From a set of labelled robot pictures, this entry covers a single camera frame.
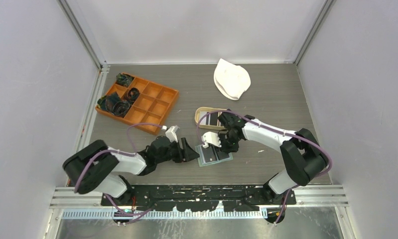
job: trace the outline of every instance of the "white cloth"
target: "white cloth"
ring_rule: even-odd
[[[233,101],[237,101],[251,84],[249,73],[243,67],[224,59],[219,60],[213,79],[218,90]]]

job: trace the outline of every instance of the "gray tabletop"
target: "gray tabletop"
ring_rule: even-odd
[[[105,92],[115,82],[119,72],[128,72],[180,91],[178,102],[165,125],[178,125],[179,138],[186,137],[194,148],[199,144],[194,114],[199,107],[230,108],[244,115],[288,130],[307,128],[313,123],[293,64],[245,64],[252,84],[238,101],[224,97],[213,82],[216,65],[113,65],[105,83]],[[102,139],[113,148],[133,152],[126,135],[127,125],[97,115],[91,141]],[[156,136],[132,129],[130,136],[137,150],[144,149]],[[234,160],[199,167],[197,160],[176,164],[172,161],[158,165],[146,176],[123,174],[131,184],[263,184],[284,169],[281,155],[260,143],[241,141]],[[312,183],[330,183],[328,176]]]

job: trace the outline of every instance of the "orange compartment tray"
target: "orange compartment tray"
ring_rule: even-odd
[[[169,115],[169,112],[172,110],[178,100],[178,90],[143,79],[133,74],[126,72],[122,73],[133,76],[133,82],[128,87],[120,86],[114,83],[109,88],[106,95],[108,96],[116,92],[120,98],[123,98],[131,88],[137,88],[140,92],[137,100],[123,118],[114,116],[107,111],[103,111],[98,106],[95,108],[96,111],[102,115],[111,117],[128,125],[140,122],[163,125]],[[139,125],[136,126],[136,128],[154,135],[157,135],[160,130],[160,128],[151,125]]]

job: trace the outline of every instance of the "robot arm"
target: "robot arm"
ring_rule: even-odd
[[[177,126],[170,127],[166,136],[158,136],[146,149],[133,154],[120,152],[108,147],[102,140],[96,140],[67,159],[62,167],[71,181],[77,182],[89,160],[98,152],[105,151],[90,165],[77,192],[102,192],[111,195],[117,204],[125,204],[131,199],[133,189],[124,177],[112,172],[144,176],[153,172],[159,163],[170,160],[175,163],[188,162],[199,157],[185,138],[178,142],[177,129]]]
[[[284,130],[265,124],[252,116],[245,116],[245,118],[255,123],[247,122],[234,114],[222,113],[218,120],[227,132],[218,134],[218,141],[215,143],[212,141],[207,143],[214,144],[222,152],[230,153],[238,151],[238,142],[241,139],[251,140],[281,153],[285,170],[274,175],[264,184],[272,196],[282,194],[296,185],[306,186],[328,165],[327,158],[318,149],[285,135],[286,133],[296,134],[318,144],[309,130],[304,128],[297,132]],[[282,131],[284,135],[267,130],[263,125]]]

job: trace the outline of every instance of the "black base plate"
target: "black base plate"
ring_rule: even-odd
[[[156,211],[169,212],[177,206],[184,212],[190,209],[213,211],[222,201],[225,212],[258,211],[257,205],[280,205],[282,195],[268,199],[262,185],[132,185],[137,210],[153,207]],[[287,198],[287,205],[296,204],[295,195]],[[102,197],[102,206],[111,203]]]

